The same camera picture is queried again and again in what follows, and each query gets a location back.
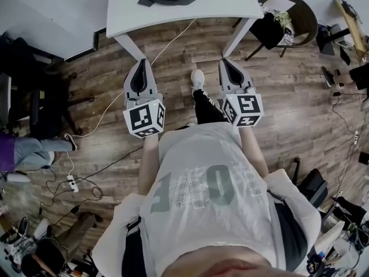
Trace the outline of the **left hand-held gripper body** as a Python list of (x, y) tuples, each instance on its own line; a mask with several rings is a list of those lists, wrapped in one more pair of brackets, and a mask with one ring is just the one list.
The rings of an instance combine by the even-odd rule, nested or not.
[(129, 133), (140, 139), (163, 132), (165, 106), (162, 94), (142, 96), (128, 94), (123, 116)]

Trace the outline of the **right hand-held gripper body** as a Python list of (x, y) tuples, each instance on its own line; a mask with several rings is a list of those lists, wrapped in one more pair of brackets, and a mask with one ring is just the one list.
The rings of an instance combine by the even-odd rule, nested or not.
[(253, 127), (261, 120), (262, 99), (260, 94), (255, 93), (253, 87), (251, 87), (251, 93), (238, 90), (224, 93), (222, 99), (221, 109), (233, 127)]

